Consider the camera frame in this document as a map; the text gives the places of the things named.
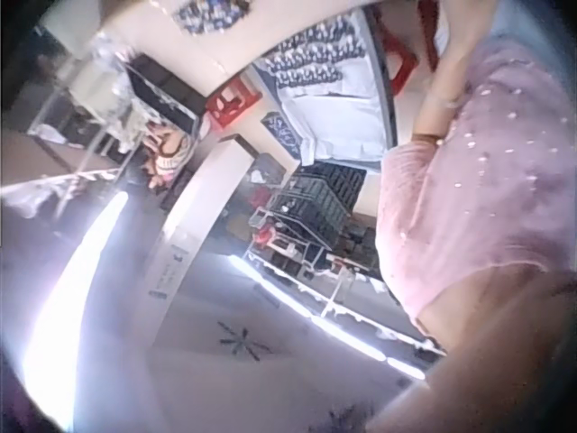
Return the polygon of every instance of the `white pillar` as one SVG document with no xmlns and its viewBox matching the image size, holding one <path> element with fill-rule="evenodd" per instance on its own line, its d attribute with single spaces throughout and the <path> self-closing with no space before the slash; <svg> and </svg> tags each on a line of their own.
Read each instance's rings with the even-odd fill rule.
<svg viewBox="0 0 577 433">
<path fill-rule="evenodd" d="M 234 138 L 217 143 L 170 212 L 138 285 L 129 337 L 151 347 L 170 303 L 253 157 Z"/>
</svg>

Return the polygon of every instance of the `ceiling light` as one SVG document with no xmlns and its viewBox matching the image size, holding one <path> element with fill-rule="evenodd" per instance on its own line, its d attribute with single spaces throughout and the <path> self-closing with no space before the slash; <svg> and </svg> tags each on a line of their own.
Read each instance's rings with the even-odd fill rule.
<svg viewBox="0 0 577 433">
<path fill-rule="evenodd" d="M 287 293 L 279 289 L 270 281 L 262 278 L 262 275 L 260 275 L 259 272 L 250 266 L 250 264 L 248 264 L 245 260 L 237 257 L 236 255 L 229 256 L 229 259 L 236 269 L 244 273 L 247 277 L 252 278 L 258 282 L 268 293 L 270 293 L 280 302 L 295 310 L 302 317 L 310 318 L 310 311 L 305 306 L 292 299 Z"/>
<path fill-rule="evenodd" d="M 336 326 L 335 324 L 324 320 L 323 318 L 319 318 L 314 316 L 311 318 L 313 323 L 323 329 L 327 334 L 341 340 L 343 343 L 349 345 L 350 347 L 358 350 L 359 352 L 363 352 L 365 355 L 370 356 L 377 361 L 385 361 L 387 356 L 383 354 L 380 350 L 367 345 L 366 343 L 359 340 L 357 337 L 352 336 L 351 334 L 344 332 L 341 328 Z"/>
<path fill-rule="evenodd" d="M 425 373 L 423 373 L 421 370 L 419 370 L 416 367 L 413 367 L 412 365 L 409 364 L 405 364 L 402 361 L 399 361 L 398 359 L 395 358 L 387 358 L 387 363 L 399 370 L 400 372 L 414 377 L 415 379 L 418 379 L 419 381 L 423 381 L 425 379 Z"/>
<path fill-rule="evenodd" d="M 286 294 L 284 291 L 282 291 L 281 289 L 279 289 L 278 287 L 276 287 L 274 284 L 272 284 L 270 281 L 267 280 L 262 280 L 261 281 L 261 286 L 268 292 L 270 293 L 272 296 L 274 296 L 276 299 L 278 299 L 280 302 L 282 302 L 283 304 L 287 305 L 288 307 L 290 307 L 291 309 L 294 309 L 298 314 L 300 314 L 302 317 L 304 318 L 310 318 L 311 317 L 311 313 L 310 311 L 303 306 L 302 304 L 300 304 L 299 302 L 296 302 L 294 299 L 292 299 L 288 294 Z"/>
<path fill-rule="evenodd" d="M 42 306 L 23 359 L 24 386 L 47 417 L 72 429 L 80 327 L 100 253 L 128 196 L 108 203 L 72 254 Z"/>
<path fill-rule="evenodd" d="M 230 255 L 228 258 L 234 267 L 240 272 L 244 273 L 247 277 L 252 278 L 256 282 L 263 281 L 262 275 L 260 275 L 256 269 L 254 269 L 252 266 L 250 266 L 250 264 L 248 264 L 240 257 L 237 257 L 236 255 Z"/>
</svg>

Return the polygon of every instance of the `pink dress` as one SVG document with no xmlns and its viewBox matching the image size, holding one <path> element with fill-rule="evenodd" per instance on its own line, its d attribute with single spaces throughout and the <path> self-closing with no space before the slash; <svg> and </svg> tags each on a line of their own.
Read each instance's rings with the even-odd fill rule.
<svg viewBox="0 0 577 433">
<path fill-rule="evenodd" d="M 470 90 L 438 149 L 410 143 L 382 162 L 377 248 L 412 318 L 452 284 L 493 266 L 574 266 L 575 112 L 523 47 L 475 53 Z"/>
</svg>

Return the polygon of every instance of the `patterned fabric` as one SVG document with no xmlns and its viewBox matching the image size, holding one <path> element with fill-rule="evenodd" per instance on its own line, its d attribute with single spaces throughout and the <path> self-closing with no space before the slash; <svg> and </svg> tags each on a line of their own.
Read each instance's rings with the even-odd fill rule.
<svg viewBox="0 0 577 433">
<path fill-rule="evenodd" d="M 290 156 L 295 159 L 300 158 L 301 139 L 293 132 L 280 113 L 276 111 L 268 113 L 262 118 L 261 123 L 282 144 L 282 147 L 290 153 Z"/>
<path fill-rule="evenodd" d="M 286 39 L 263 63 L 279 88 L 295 88 L 338 81 L 343 73 L 337 63 L 364 55 L 350 15 L 339 15 Z"/>
<path fill-rule="evenodd" d="M 169 157 L 159 155 L 156 157 L 156 172 L 167 180 L 172 179 L 176 171 L 186 162 L 191 148 L 192 139 L 189 135 L 185 135 L 180 142 L 179 149 L 174 155 Z"/>
<path fill-rule="evenodd" d="M 441 146 L 401 145 L 382 163 L 381 273 L 412 318 L 475 272 L 574 264 L 575 112 L 566 92 L 512 41 L 481 46 L 468 80 Z"/>
<path fill-rule="evenodd" d="M 222 32 L 248 12 L 249 2 L 245 0 L 193 0 L 181 7 L 173 18 L 181 29 L 203 34 Z"/>
</svg>

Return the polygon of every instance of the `red object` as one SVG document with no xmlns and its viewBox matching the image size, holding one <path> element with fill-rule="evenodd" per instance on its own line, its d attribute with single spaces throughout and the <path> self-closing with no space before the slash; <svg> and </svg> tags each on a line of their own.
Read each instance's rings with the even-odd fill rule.
<svg viewBox="0 0 577 433">
<path fill-rule="evenodd" d="M 267 203 L 269 203 L 270 196 L 272 196 L 272 192 L 267 187 L 258 187 L 254 190 L 254 193 L 251 195 L 249 199 L 249 203 L 253 208 L 257 207 L 265 207 Z"/>
<path fill-rule="evenodd" d="M 274 229 L 273 224 L 265 224 L 257 233 L 254 234 L 254 243 L 256 243 L 258 246 L 266 245 L 274 237 L 275 232 L 276 230 Z"/>
<path fill-rule="evenodd" d="M 261 92 L 251 91 L 237 75 L 206 101 L 206 110 L 224 128 L 261 98 Z"/>
<path fill-rule="evenodd" d="M 378 6 L 372 8 L 375 16 L 378 31 L 380 33 L 380 42 L 386 52 L 393 52 L 401 58 L 401 66 L 397 75 L 390 81 L 393 96 L 400 93 L 403 87 L 407 84 L 413 70 L 418 65 L 418 58 L 407 45 L 401 42 L 394 34 L 389 32 L 382 21 L 382 14 Z M 439 62 L 439 57 L 435 48 L 435 33 L 437 20 L 439 16 L 439 5 L 436 0 L 419 0 L 418 2 L 419 18 L 425 36 L 426 54 L 428 57 L 429 66 L 432 71 L 436 70 Z"/>
<path fill-rule="evenodd" d="M 419 0 L 417 7 L 425 36 L 426 56 L 431 70 L 435 71 L 439 64 L 439 54 L 435 46 L 435 34 L 439 22 L 439 2 L 438 0 Z"/>
</svg>

